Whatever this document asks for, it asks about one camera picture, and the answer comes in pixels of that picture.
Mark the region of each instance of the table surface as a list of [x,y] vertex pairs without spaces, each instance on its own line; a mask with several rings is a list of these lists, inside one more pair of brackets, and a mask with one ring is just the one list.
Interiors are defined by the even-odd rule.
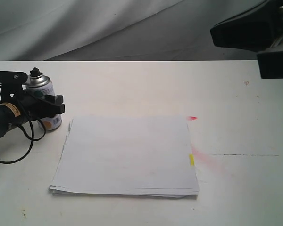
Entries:
[[[66,112],[26,159],[0,164],[0,226],[283,226],[283,80],[262,80],[256,61],[0,62],[33,67],[52,78]],[[198,117],[188,122],[198,197],[53,196],[68,124],[87,114]],[[15,129],[0,140],[0,157],[28,146]]]

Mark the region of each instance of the white backdrop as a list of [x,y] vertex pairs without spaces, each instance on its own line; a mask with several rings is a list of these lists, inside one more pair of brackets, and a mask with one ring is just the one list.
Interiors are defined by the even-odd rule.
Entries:
[[0,60],[255,59],[209,30],[261,1],[0,0]]

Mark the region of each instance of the stack of paper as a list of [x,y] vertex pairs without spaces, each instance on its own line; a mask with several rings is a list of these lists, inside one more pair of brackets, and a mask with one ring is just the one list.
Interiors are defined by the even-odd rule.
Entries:
[[76,117],[53,193],[181,197],[199,186],[190,135],[180,116]]

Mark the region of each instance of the aerosol can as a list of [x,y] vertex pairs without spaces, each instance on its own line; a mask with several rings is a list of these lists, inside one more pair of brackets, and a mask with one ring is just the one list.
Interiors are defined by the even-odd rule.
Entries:
[[[55,95],[50,77],[45,76],[38,68],[33,68],[30,71],[29,77],[30,83],[29,85],[26,85],[26,88],[31,90],[36,97],[44,99],[45,95]],[[46,130],[53,130],[61,125],[62,118],[61,115],[57,114],[53,118],[43,118],[41,121]]]

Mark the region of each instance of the yellow sticky note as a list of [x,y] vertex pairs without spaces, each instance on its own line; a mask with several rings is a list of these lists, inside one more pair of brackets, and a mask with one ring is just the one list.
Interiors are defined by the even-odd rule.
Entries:
[[194,163],[194,156],[192,154],[189,154],[189,158],[190,158],[190,165],[191,166],[195,165],[195,163]]

